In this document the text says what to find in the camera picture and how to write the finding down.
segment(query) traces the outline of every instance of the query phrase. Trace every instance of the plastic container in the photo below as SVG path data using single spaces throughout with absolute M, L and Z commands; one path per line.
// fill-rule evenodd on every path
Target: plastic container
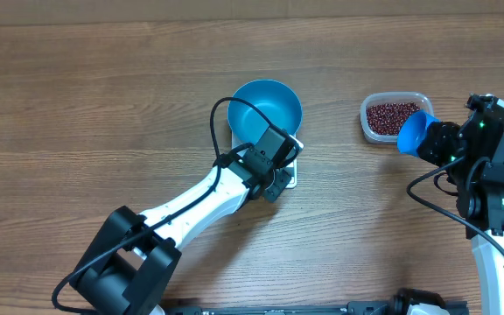
M 427 114 L 434 116 L 433 106 L 427 96 L 418 92 L 384 92 L 371 94 L 360 105 L 360 125 L 363 128 L 365 138 L 371 144 L 395 144 L 398 141 L 398 136 L 379 135 L 373 132 L 368 127 L 367 109 L 382 105 L 384 103 L 400 103 L 400 102 L 414 102 L 419 108 Z

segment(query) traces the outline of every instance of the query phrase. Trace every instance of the bowl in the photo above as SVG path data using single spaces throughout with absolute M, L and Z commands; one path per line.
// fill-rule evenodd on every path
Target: bowl
M 384 92 L 371 94 L 360 105 L 360 125 L 371 144 L 395 144 L 398 136 L 379 135 L 368 126 L 367 109 L 384 103 L 414 102 L 422 111 L 433 116 L 433 106 L 427 96 L 418 92 Z
M 295 92 L 282 82 L 253 80 L 240 87 L 233 97 L 241 98 L 260 109 L 273 124 L 295 135 L 303 121 L 303 108 Z M 256 144 L 268 124 L 250 107 L 231 101 L 227 110 L 228 125 L 243 143 Z

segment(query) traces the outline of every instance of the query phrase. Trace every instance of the wooden tabletop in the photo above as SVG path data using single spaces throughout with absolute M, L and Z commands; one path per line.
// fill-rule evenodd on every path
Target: wooden tabletop
M 0 28 L 0 314 L 54 314 L 50 295 L 108 214 L 200 181 L 213 103 L 258 78 L 298 94 L 298 186 L 208 228 L 164 298 L 204 306 L 328 305 L 400 287 L 480 287 L 462 226 L 405 186 L 432 165 L 368 144 L 359 108 L 419 91 L 462 123 L 469 92 L 504 99 L 504 15 Z M 217 130 L 230 145 L 226 110 Z M 431 182 L 416 192 L 455 211 Z M 64 304 L 86 305 L 73 290 Z

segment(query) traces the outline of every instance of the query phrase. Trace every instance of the white scale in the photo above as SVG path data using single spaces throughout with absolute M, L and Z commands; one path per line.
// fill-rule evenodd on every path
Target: white scale
M 241 140 L 239 140 L 235 136 L 235 133 L 233 133 L 232 131 L 231 131 L 231 135 L 232 135 L 232 140 L 231 140 L 232 148 L 235 148 L 236 146 L 242 144 Z M 239 154 L 241 156 L 244 155 L 243 151 L 239 152 Z M 297 159 L 295 159 L 293 162 L 291 162 L 289 165 L 287 165 L 285 167 L 285 170 L 291 175 L 290 182 L 289 182 L 289 184 L 287 184 L 287 186 L 285 188 L 286 189 L 295 188 L 297 186 Z

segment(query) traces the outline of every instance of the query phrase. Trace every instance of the clear plastic tray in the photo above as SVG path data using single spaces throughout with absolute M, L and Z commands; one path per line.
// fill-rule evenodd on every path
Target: clear plastic tray
M 371 94 L 360 105 L 360 125 L 363 128 L 365 138 L 371 144 L 395 144 L 398 136 L 378 135 L 368 127 L 367 109 L 384 103 L 414 102 L 421 110 L 430 115 L 435 115 L 433 106 L 427 96 L 418 92 L 384 92 Z

